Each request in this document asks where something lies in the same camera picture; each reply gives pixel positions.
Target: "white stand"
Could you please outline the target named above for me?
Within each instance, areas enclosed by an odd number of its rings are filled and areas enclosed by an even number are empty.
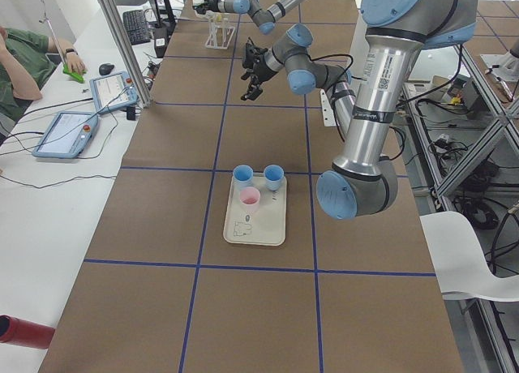
[[[519,79],[519,58],[510,54],[481,54],[481,59],[494,75],[507,83],[515,83]]]
[[[209,22],[209,38],[205,42],[205,47],[208,49],[228,49],[233,39],[235,27],[230,26],[227,14],[207,11],[205,15],[197,14],[197,16]]]

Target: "white table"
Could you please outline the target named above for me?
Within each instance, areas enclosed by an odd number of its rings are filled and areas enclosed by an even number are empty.
[[[127,9],[131,7],[121,7],[120,11]],[[103,62],[113,63],[114,71],[125,69],[101,11],[75,47],[88,67],[85,84],[64,75],[60,65],[42,90],[44,98],[29,110],[91,97],[90,91],[84,89],[89,89],[89,79],[99,76],[97,69]],[[144,53],[155,55],[152,42],[136,45],[134,51],[141,69],[148,63]],[[22,118],[12,132],[45,131],[60,109],[95,112],[92,102],[45,109]],[[29,152],[17,152],[0,156],[2,175],[37,186],[76,176],[117,175],[136,122],[127,121],[126,114],[120,111],[114,115],[118,127],[98,158],[43,161]],[[95,156],[114,125],[114,118],[104,115],[82,156]],[[30,147],[37,141],[31,139],[33,136],[20,138],[26,139],[24,145]],[[0,147],[0,154],[19,149],[15,139],[10,138]],[[92,178],[37,190],[0,178],[0,315],[53,327],[58,324],[112,185],[112,179]],[[0,344],[0,371],[35,373],[45,353]]]

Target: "green object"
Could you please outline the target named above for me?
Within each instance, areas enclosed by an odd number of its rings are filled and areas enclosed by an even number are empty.
[[[34,78],[39,88],[47,82],[56,69],[45,55],[49,48],[49,38],[29,31],[7,28],[6,47],[16,60]],[[11,79],[0,65],[0,112],[17,122],[31,101],[16,99],[13,96]]]
[[[66,63],[63,64],[63,74],[69,75],[73,79],[75,79],[78,83],[84,83],[84,78],[81,74],[76,73],[74,71],[68,70],[68,65]]]

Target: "plastic cup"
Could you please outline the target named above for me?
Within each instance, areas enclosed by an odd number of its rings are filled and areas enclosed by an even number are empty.
[[[267,188],[271,191],[277,191],[283,183],[285,172],[279,165],[269,165],[263,171],[263,175]]]
[[[240,190],[240,204],[246,213],[252,214],[260,207],[261,194],[253,186],[247,186]]]
[[[238,189],[252,187],[254,171],[249,165],[238,165],[233,170],[234,183]]]
[[[12,316],[0,316],[0,343],[48,349],[53,335],[54,328],[52,327]]]

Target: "hand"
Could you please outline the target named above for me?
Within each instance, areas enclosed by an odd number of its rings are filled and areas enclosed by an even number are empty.
[[[84,65],[79,55],[74,52],[66,54],[66,64],[68,65],[69,71],[74,71],[80,75],[87,71],[87,67]]]

